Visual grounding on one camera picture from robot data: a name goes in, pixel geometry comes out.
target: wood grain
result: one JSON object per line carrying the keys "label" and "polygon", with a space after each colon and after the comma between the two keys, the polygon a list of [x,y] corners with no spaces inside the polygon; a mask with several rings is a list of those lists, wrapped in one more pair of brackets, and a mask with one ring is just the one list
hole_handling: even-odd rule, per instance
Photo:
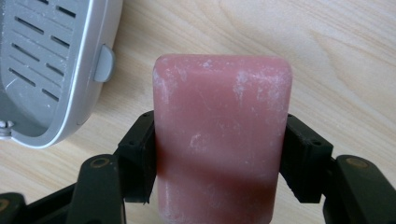
{"label": "wood grain", "polygon": [[[294,72],[290,113],[327,138],[334,155],[366,158],[396,186],[396,3],[391,0],[125,0],[114,77],[85,125],[62,143],[0,145],[0,192],[28,203],[76,181],[89,157],[112,153],[152,109],[151,70],[165,53],[278,55]],[[128,223],[161,223],[127,204]],[[324,223],[279,178],[272,223]]]}

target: drainage slot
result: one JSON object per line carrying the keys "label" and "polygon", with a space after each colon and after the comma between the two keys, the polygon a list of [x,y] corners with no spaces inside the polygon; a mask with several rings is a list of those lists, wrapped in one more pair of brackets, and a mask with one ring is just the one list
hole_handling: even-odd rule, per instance
{"label": "drainage slot", "polygon": [[44,31],[43,31],[43,30],[41,30],[40,28],[36,27],[35,25],[33,25],[32,23],[30,23],[30,22],[28,22],[28,21],[25,21],[25,20],[23,20],[23,19],[21,19],[21,18],[19,18],[19,17],[15,17],[15,21],[19,22],[20,24],[22,24],[22,25],[24,25],[24,26],[26,26],[26,27],[29,27],[30,29],[32,29],[32,30],[38,32],[38,33],[41,34],[41,35],[44,34]]}
{"label": "drainage slot", "polygon": [[70,16],[70,17],[73,17],[73,18],[76,17],[76,13],[74,13],[74,12],[72,12],[72,11],[70,11],[70,10],[67,10],[67,9],[64,8],[64,7],[56,7],[56,9],[58,9],[58,11],[60,11],[60,12],[62,12],[62,13],[64,13],[64,14],[66,14],[66,15],[68,15],[68,16]]}
{"label": "drainage slot", "polygon": [[58,43],[58,44],[64,46],[64,47],[67,48],[67,49],[70,48],[70,45],[69,45],[68,43],[62,41],[62,39],[60,39],[60,38],[58,38],[58,37],[56,37],[56,36],[53,36],[53,35],[52,35],[52,36],[50,37],[50,39],[53,40],[53,41],[55,41],[56,43]]}
{"label": "drainage slot", "polygon": [[11,44],[11,46],[14,49],[17,49],[18,51],[20,51],[21,53],[25,54],[26,56],[29,56],[30,58],[32,58],[33,60],[35,60],[36,62],[40,62],[40,59],[38,59],[35,55],[33,55],[31,52],[27,51],[26,49],[21,48],[20,46],[16,45],[16,44]]}
{"label": "drainage slot", "polygon": [[42,3],[46,4],[46,5],[49,4],[49,1],[47,1],[47,0],[37,0],[37,1],[42,2]]}
{"label": "drainage slot", "polygon": [[49,98],[51,98],[52,100],[59,102],[59,98],[56,97],[54,94],[50,93],[49,91],[46,90],[41,90],[44,94],[48,95]]}
{"label": "drainage slot", "polygon": [[22,79],[23,81],[27,82],[28,84],[32,85],[33,87],[35,87],[35,83],[30,80],[29,78],[25,77],[24,75],[22,75],[21,73],[15,71],[12,68],[8,68],[8,71],[10,71],[12,74],[14,74],[15,76],[17,76],[18,78]]}
{"label": "drainage slot", "polygon": [[60,69],[58,69],[58,68],[56,68],[56,67],[50,65],[49,63],[46,63],[46,66],[47,66],[50,70],[52,70],[53,72],[55,72],[55,73],[57,73],[57,74],[59,74],[59,75],[61,75],[61,76],[64,76],[64,72],[61,71]]}

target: soap dish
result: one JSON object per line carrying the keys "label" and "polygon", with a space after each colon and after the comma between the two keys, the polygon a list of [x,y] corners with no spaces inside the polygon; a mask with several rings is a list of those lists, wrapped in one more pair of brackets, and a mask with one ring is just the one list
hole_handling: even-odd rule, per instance
{"label": "soap dish", "polygon": [[114,67],[122,0],[4,0],[0,138],[51,146],[90,116]]}

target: soap bar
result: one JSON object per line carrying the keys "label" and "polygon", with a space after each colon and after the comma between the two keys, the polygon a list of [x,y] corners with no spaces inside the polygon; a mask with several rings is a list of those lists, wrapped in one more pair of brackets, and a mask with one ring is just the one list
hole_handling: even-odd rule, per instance
{"label": "soap bar", "polygon": [[269,223],[291,88],[277,57],[164,55],[153,70],[165,223]]}

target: screw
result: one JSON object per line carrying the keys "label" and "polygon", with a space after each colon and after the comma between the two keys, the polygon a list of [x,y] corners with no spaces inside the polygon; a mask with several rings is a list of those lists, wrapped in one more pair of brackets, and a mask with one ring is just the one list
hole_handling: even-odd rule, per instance
{"label": "screw", "polygon": [[9,200],[7,199],[0,199],[0,212],[3,212],[4,210],[6,210],[6,208],[9,205]]}
{"label": "screw", "polygon": [[108,165],[109,162],[110,160],[108,158],[98,158],[94,161],[91,161],[90,166],[92,168],[101,168]]}
{"label": "screw", "polygon": [[360,168],[360,169],[367,168],[369,166],[367,162],[362,161],[358,158],[348,158],[346,159],[346,162],[349,163],[349,165],[353,165],[356,168]]}

